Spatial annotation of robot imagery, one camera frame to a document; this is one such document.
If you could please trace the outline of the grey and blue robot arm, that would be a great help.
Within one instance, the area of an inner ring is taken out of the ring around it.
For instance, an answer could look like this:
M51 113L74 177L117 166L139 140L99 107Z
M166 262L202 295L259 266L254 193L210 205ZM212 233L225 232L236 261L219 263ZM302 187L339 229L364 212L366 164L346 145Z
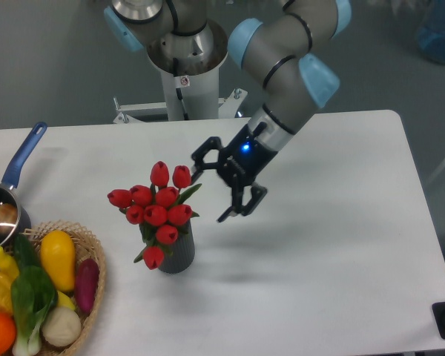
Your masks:
M340 85L312 48L346 28L350 3L281 1L280 7L274 23L246 19L230 34L209 19L205 1L112 1L104 11L119 42L145 50L160 72L171 121L217 118L219 69L227 58L268 94L229 144L211 137L193 153L193 179L214 170L231 188L226 216L257 207L267 192L257 175Z

